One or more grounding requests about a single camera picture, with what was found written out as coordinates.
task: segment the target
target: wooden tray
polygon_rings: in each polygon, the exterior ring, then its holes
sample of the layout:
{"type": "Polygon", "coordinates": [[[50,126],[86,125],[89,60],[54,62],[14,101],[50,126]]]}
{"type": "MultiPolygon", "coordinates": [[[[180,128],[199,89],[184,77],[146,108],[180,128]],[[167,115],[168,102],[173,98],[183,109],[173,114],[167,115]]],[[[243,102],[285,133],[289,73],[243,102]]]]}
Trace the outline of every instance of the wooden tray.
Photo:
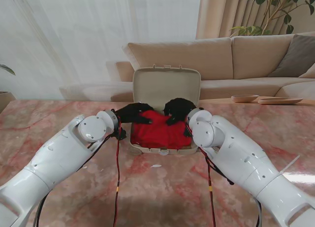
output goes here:
{"type": "Polygon", "coordinates": [[[291,105],[300,102],[303,98],[272,97],[258,100],[261,105],[291,105]]]}

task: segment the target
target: red cloth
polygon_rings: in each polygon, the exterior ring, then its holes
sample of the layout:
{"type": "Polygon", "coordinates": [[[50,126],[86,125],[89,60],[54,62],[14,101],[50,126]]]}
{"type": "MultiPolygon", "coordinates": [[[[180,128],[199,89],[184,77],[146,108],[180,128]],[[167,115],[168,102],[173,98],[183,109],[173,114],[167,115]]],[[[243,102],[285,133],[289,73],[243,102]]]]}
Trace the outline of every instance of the red cloth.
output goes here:
{"type": "Polygon", "coordinates": [[[191,137],[185,137],[185,123],[182,121],[168,126],[166,120],[169,116],[164,116],[156,111],[148,110],[141,113],[141,116],[152,120],[152,124],[133,124],[131,143],[141,147],[168,149],[181,149],[191,144],[191,137]]]}

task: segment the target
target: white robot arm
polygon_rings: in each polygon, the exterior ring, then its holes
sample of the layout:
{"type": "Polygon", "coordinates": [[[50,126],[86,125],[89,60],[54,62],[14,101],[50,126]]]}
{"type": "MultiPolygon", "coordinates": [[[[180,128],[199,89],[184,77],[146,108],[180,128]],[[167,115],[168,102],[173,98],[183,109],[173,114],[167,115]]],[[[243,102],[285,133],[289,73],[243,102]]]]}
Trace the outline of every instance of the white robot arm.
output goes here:
{"type": "MultiPolygon", "coordinates": [[[[261,147],[221,116],[194,109],[188,116],[194,142],[232,182],[258,199],[281,227],[309,227],[315,221],[315,199],[272,165],[261,147]],[[290,225],[291,217],[310,205],[290,225]]],[[[78,116],[37,151],[33,159],[0,187],[1,227],[24,227],[33,208],[58,183],[75,173],[118,127],[112,111],[78,116]]]]}
{"type": "Polygon", "coordinates": [[[314,226],[315,198],[277,171],[257,143],[225,118],[212,116],[206,110],[192,110],[187,122],[195,144],[229,180],[260,201],[281,227],[314,226]],[[292,216],[308,205],[311,208],[291,223],[292,216]]]}
{"type": "Polygon", "coordinates": [[[0,226],[24,227],[36,205],[75,173],[118,127],[112,111],[74,118],[45,142],[32,160],[0,187],[0,226]]]}

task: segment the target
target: beige sofa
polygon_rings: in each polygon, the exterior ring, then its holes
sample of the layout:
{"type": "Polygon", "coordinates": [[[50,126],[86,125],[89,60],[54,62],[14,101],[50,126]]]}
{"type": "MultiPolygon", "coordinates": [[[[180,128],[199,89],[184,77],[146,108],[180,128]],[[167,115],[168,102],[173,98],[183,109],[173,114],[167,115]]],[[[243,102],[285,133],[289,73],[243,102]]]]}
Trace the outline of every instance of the beige sofa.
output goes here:
{"type": "MultiPolygon", "coordinates": [[[[315,32],[303,33],[313,35],[315,32]]],[[[236,36],[192,42],[129,43],[130,62],[116,62],[123,82],[134,70],[153,65],[196,69],[201,74],[200,99],[240,94],[315,99],[315,78],[269,78],[285,56],[293,35],[236,36]]],[[[133,101],[132,91],[111,97],[133,101]]]]}

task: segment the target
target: open container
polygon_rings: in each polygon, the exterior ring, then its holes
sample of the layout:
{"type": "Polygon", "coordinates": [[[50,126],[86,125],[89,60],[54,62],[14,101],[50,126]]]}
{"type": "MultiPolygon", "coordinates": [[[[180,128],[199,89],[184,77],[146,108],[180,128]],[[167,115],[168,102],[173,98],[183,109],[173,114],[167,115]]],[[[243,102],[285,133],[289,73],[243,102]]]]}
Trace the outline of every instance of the open container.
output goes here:
{"type": "MultiPolygon", "coordinates": [[[[200,73],[194,69],[164,67],[146,67],[138,69],[133,75],[133,101],[147,103],[157,112],[164,114],[166,103],[177,97],[192,101],[198,105],[200,95],[200,73]]],[[[189,147],[182,149],[149,148],[132,144],[131,147],[143,153],[161,155],[190,155],[197,151],[198,146],[192,141],[189,147]]]]}

